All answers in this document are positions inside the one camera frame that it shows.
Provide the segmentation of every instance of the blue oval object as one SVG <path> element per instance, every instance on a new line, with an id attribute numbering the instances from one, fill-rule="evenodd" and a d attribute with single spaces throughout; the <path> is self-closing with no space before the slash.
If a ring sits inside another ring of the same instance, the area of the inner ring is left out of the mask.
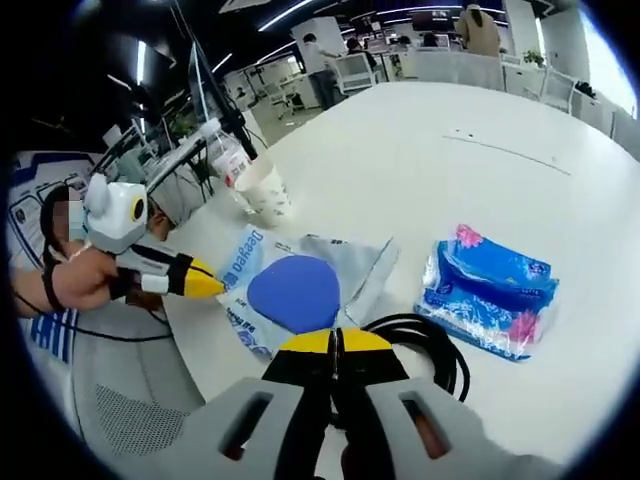
<path id="1" fill-rule="evenodd" d="M 330 328 L 340 309 L 340 284 L 324 260 L 291 255 L 276 260 L 247 289 L 249 304 L 293 333 Z"/>

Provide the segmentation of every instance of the window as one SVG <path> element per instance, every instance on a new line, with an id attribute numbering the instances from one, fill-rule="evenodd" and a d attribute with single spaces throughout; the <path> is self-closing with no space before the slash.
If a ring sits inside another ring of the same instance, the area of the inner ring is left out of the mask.
<path id="1" fill-rule="evenodd" d="M 633 118 L 638 115 L 638 103 L 629 77 L 589 17 L 580 12 L 584 36 L 587 41 L 591 86 L 600 90 L 609 100 L 626 110 Z"/>

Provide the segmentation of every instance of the plastic wrapper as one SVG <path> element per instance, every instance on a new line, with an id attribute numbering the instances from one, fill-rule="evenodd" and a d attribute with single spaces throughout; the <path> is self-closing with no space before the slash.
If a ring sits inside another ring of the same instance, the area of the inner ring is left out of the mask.
<path id="1" fill-rule="evenodd" d="M 320 258 L 335 270 L 340 309 L 334 326 L 358 327 L 365 323 L 384 289 L 398 248 L 392 239 L 370 246 L 317 235 L 289 238 L 252 226 L 245 228 L 226 266 L 218 272 L 227 291 L 216 298 L 242 343 L 254 353 L 271 357 L 294 334 L 251 306 L 248 286 L 273 262 L 295 254 Z"/>
<path id="2" fill-rule="evenodd" d="M 459 225 L 436 242 L 416 313 L 451 335 L 509 360 L 531 356 L 555 316 L 551 266 Z"/>

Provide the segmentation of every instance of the plastic bottle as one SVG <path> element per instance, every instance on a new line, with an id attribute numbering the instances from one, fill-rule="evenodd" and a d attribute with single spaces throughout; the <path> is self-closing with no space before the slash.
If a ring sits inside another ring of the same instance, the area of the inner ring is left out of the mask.
<path id="1" fill-rule="evenodd" d="M 222 130 L 217 118 L 202 125 L 200 133 L 207 142 L 209 164 L 227 186 L 233 187 L 236 179 L 249 168 L 249 155 L 238 140 Z"/>

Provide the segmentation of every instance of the white table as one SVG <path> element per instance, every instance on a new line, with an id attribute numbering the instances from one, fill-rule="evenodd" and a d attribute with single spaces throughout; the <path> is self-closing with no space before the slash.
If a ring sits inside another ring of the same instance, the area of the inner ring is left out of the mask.
<path id="1" fill-rule="evenodd" d="M 621 400 L 640 352 L 640 165 L 631 156 L 543 104 L 428 83 L 378 85 L 267 153 L 298 210 L 277 231 L 395 237 L 401 253 L 386 291 L 398 310 L 418 298 L 431 243 L 458 223 L 550 262 L 559 314 L 529 361 L 454 342 L 472 374 L 466 405 L 490 438 L 562 463 L 582 451 Z M 216 267 L 234 242 L 221 216 L 239 218 L 232 205 L 210 202 L 170 240 Z M 171 297 L 166 307 L 205 399 L 264 370 L 215 300 Z M 412 375 L 428 370 L 416 356 L 403 360 Z"/>

